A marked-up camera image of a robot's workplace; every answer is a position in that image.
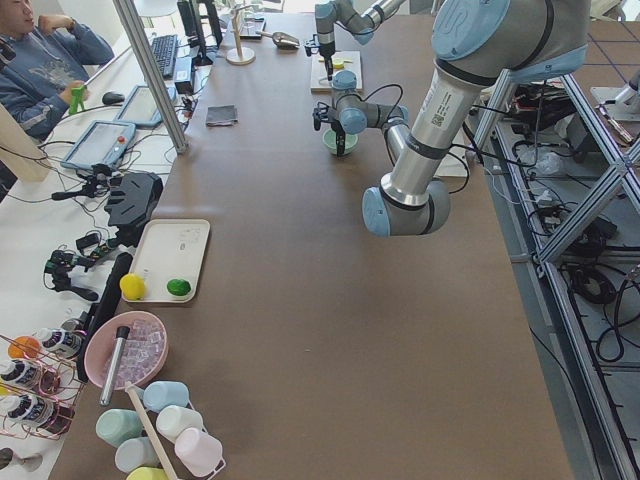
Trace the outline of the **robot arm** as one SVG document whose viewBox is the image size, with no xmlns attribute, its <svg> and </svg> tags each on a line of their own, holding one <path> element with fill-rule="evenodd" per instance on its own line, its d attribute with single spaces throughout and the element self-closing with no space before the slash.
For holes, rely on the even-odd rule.
<svg viewBox="0 0 640 480">
<path fill-rule="evenodd" d="M 373 37 L 374 32 L 386 20 L 397 13 L 402 0 L 375 1 L 366 11 L 359 13 L 352 1 L 328 1 L 316 4 L 314 10 L 316 33 L 305 43 L 308 55 L 313 50 L 324 60 L 327 79 L 334 74 L 332 57 L 336 53 L 334 27 L 349 32 L 361 45 Z"/>
<path fill-rule="evenodd" d="M 335 25 L 366 43 L 398 6 L 377 1 L 358 13 L 349 1 L 329 1 L 315 8 L 319 53 L 332 85 L 330 123 L 340 136 L 380 129 L 395 162 L 362 200 L 367 229 L 383 237 L 423 235 L 446 222 L 449 193 L 435 174 L 480 92 L 502 71 L 519 82 L 576 71 L 586 58 L 591 8 L 588 1 L 445 2 L 431 37 L 431 86 L 409 125 L 405 108 L 360 99 L 356 76 L 334 72 L 332 64 Z"/>
</svg>

